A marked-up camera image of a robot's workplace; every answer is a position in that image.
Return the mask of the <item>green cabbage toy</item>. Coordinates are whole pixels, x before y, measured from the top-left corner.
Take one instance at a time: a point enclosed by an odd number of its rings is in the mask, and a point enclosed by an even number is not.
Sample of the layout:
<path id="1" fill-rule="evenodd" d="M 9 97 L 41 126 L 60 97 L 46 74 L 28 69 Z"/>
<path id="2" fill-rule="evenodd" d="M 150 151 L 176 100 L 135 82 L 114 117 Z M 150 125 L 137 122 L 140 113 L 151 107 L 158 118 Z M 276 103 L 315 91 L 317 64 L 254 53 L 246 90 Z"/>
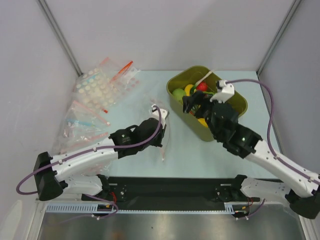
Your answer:
<path id="1" fill-rule="evenodd" d="M 187 94 L 184 89 L 177 88 L 172 92 L 172 95 L 176 101 L 178 101 L 180 104 L 183 104 L 183 97 L 185 97 Z"/>

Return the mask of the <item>olive green plastic bin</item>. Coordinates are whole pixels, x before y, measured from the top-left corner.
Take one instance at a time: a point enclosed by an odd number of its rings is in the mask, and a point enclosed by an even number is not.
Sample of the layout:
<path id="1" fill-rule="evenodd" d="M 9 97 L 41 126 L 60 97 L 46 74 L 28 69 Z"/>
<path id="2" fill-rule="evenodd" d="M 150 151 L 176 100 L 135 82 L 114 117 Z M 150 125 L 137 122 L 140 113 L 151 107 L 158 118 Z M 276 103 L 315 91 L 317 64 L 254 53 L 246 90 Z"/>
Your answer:
<path id="1" fill-rule="evenodd" d="M 181 121 L 189 127 L 200 140 L 204 142 L 211 142 L 214 140 L 210 129 L 203 125 L 194 115 L 195 109 L 190 113 L 183 112 L 183 103 L 174 96 L 176 89 L 184 90 L 188 85 L 194 85 L 197 81 L 202 79 L 210 70 L 201 65 L 192 66 L 178 75 L 172 77 L 166 84 L 166 91 L 169 95 L 170 107 L 178 115 Z M 247 100 L 237 91 L 225 103 L 214 102 L 214 110 L 221 110 L 225 108 L 224 113 L 232 113 L 232 117 L 241 117 L 245 114 L 248 108 Z"/>

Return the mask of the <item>green onion toy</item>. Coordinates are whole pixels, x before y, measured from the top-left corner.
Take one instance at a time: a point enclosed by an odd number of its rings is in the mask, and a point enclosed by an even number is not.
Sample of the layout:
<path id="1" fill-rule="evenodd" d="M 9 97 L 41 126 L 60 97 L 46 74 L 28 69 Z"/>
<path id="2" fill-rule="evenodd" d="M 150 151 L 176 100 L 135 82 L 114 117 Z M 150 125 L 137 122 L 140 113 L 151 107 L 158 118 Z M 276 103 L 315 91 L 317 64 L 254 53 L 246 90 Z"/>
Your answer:
<path id="1" fill-rule="evenodd" d="M 194 86 L 192 87 L 193 90 L 195 90 L 197 88 L 197 86 L 202 83 L 207 77 L 209 77 L 211 74 L 213 74 L 212 71 L 209 71 L 205 76 L 203 76 L 200 80 L 198 80 Z"/>

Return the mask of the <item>clear zip top bag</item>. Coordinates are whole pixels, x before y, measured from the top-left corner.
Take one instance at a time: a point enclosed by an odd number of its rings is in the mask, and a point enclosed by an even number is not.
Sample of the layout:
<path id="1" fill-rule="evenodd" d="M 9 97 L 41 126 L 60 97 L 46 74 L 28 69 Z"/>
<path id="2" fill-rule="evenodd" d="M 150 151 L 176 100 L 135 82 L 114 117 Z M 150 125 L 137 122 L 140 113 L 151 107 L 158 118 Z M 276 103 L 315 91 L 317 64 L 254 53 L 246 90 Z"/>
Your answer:
<path id="1" fill-rule="evenodd" d="M 164 102 L 164 100 L 160 99 L 158 96 L 151 96 L 150 94 L 147 94 L 145 96 L 146 104 L 148 107 L 148 115 L 150 117 L 159 119 L 159 112 L 155 109 L 155 106 L 157 106 L 160 110 L 161 114 L 161 125 L 160 128 L 162 130 L 162 146 L 159 148 L 160 156 L 162 162 L 165 161 L 167 153 L 169 151 L 169 144 L 171 139 L 171 127 L 170 127 L 170 110 L 169 106 Z"/>

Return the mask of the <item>long yellow banana toy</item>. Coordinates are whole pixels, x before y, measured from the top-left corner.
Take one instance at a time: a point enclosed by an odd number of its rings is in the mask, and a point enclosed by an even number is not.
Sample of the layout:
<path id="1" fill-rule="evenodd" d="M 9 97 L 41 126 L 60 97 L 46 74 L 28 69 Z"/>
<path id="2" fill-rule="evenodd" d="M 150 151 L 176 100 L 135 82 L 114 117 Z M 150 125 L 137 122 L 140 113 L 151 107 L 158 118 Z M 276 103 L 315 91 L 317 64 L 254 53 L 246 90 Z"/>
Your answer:
<path id="1" fill-rule="evenodd" d="M 208 128 L 208 125 L 207 125 L 207 123 L 206 123 L 204 118 L 198 118 L 197 120 L 198 120 L 199 123 L 201 123 L 201 125 L 203 125 L 204 127 Z"/>

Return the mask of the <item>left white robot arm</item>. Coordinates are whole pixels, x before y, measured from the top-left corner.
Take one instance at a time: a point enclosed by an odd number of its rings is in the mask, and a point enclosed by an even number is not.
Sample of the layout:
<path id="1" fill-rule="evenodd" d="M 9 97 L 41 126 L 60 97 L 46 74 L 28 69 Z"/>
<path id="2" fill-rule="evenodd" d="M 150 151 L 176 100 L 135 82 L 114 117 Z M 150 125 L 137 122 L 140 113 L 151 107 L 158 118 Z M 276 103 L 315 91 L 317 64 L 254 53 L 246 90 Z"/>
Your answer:
<path id="1" fill-rule="evenodd" d="M 107 199 L 110 187 L 103 169 L 113 160 L 136 155 L 150 146 L 161 148 L 166 127 L 165 120 L 150 117 L 140 125 L 119 129 L 104 140 L 71 153 L 40 153 L 33 169 L 38 199 L 49 201 L 62 194 Z"/>

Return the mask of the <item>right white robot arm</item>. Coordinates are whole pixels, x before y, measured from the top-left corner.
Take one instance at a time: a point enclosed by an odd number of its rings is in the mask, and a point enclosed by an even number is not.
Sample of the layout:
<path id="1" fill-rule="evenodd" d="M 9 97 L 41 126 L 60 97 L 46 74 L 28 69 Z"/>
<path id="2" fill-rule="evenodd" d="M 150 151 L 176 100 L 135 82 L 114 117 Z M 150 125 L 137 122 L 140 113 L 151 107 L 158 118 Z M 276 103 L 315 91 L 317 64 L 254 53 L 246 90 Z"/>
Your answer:
<path id="1" fill-rule="evenodd" d="M 182 98 L 183 112 L 195 106 L 194 116 L 203 118 L 213 136 L 231 154 L 251 161 L 276 176 L 281 183 L 243 177 L 230 188 L 231 196 L 242 201 L 257 197 L 282 203 L 296 214 L 314 220 L 320 213 L 320 175 L 310 171 L 285 155 L 272 152 L 268 142 L 238 121 L 239 114 L 228 103 L 212 100 L 209 94 L 198 91 Z"/>

